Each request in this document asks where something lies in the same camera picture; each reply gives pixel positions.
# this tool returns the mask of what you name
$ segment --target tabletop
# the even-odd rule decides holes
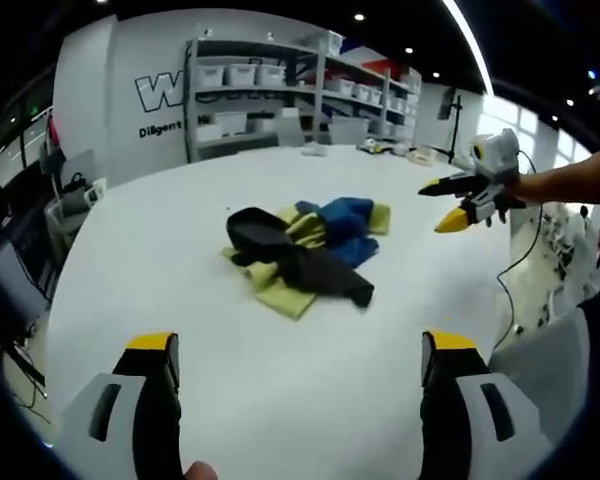
[[[67,258],[49,319],[47,386],[61,411],[143,333],[179,334],[180,451],[220,478],[415,478],[422,458],[421,334],[465,334],[488,358],[501,331],[495,275],[509,228],[441,235],[455,198],[420,197],[455,173],[332,146],[242,152],[160,172],[107,192]],[[379,252],[358,268],[375,285],[366,310],[319,298],[298,321],[256,301],[220,254],[225,222],[341,196],[391,206]]]

